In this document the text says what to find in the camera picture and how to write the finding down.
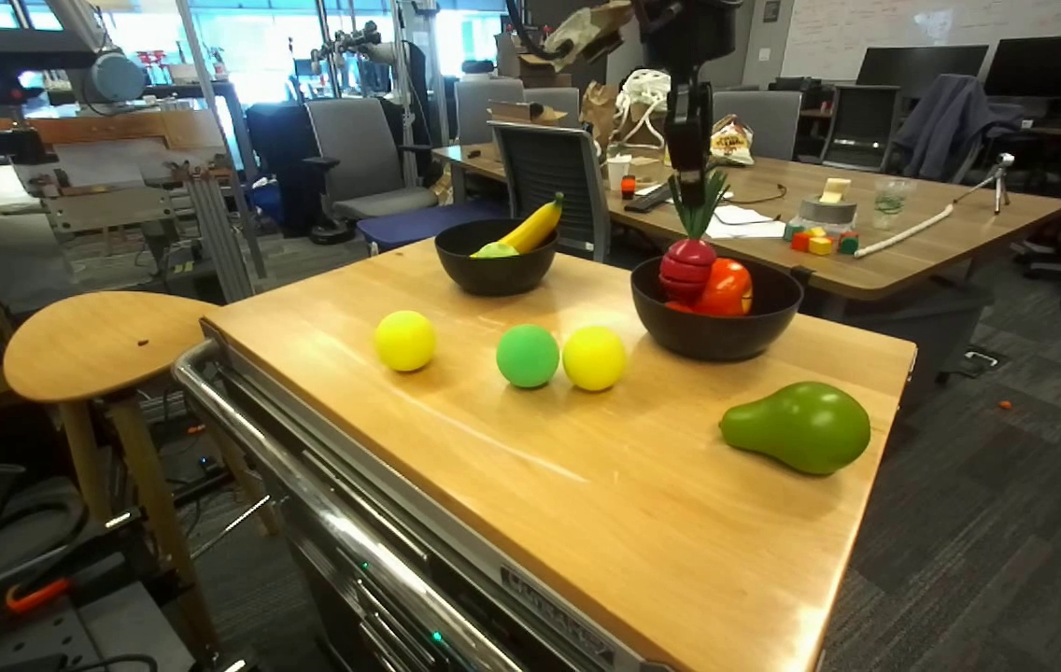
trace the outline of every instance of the red bell pepper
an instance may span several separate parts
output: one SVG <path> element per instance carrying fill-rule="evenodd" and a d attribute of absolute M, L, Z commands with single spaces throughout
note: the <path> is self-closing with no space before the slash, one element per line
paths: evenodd
<path fill-rule="evenodd" d="M 744 315 L 753 312 L 753 298 L 753 269 L 731 257 L 719 257 L 706 292 L 695 298 L 695 308 L 711 315 Z"/>
<path fill-rule="evenodd" d="M 711 283 L 715 261 L 719 261 L 719 248 L 711 243 L 677 240 L 657 266 L 657 283 L 665 287 L 673 303 L 692 303 Z"/>

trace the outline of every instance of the stool seat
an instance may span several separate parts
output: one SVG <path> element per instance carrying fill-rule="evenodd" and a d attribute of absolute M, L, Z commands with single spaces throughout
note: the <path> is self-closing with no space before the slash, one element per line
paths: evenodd
<path fill-rule="evenodd" d="M 12 390 L 35 404 L 99 400 L 166 373 L 202 343 L 210 303 L 150 292 L 89 292 L 38 308 L 5 349 Z"/>
<path fill-rule="evenodd" d="M 442 206 L 442 210 L 415 210 L 415 212 L 358 218 L 355 230 L 379 248 L 391 248 L 391 247 L 406 247 L 418 240 L 435 240 L 471 218 L 502 218 L 502 212 L 495 206 L 469 201 L 469 206 Z"/>

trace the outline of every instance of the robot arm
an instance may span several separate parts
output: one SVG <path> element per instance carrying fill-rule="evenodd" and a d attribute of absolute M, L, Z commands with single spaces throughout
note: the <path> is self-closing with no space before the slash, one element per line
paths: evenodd
<path fill-rule="evenodd" d="M 699 78 L 706 58 L 731 53 L 731 9 L 739 0 L 611 0 L 607 7 L 582 7 L 568 13 L 547 39 L 533 39 L 515 0 L 505 0 L 522 49 L 568 65 L 579 57 L 596 57 L 616 45 L 621 21 L 638 18 L 645 63 L 673 74 L 665 143 L 673 155 L 673 179 L 679 210 L 706 201 L 706 161 L 715 125 L 715 94 Z"/>

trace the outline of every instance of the computer monitor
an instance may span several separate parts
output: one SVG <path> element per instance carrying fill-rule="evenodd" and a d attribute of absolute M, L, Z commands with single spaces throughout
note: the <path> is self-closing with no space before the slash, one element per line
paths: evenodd
<path fill-rule="evenodd" d="M 1061 35 L 998 39 L 988 94 L 994 96 L 1061 96 Z"/>
<path fill-rule="evenodd" d="M 938 74 L 979 74 L 988 45 L 866 49 L 858 84 L 902 84 L 918 96 Z"/>

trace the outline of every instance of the green ball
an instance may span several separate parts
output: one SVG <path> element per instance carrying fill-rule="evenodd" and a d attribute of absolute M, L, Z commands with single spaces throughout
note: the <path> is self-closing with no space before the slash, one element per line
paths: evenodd
<path fill-rule="evenodd" d="M 511 388 L 542 388 L 562 367 L 562 343 L 542 325 L 515 325 L 497 343 L 497 368 Z"/>

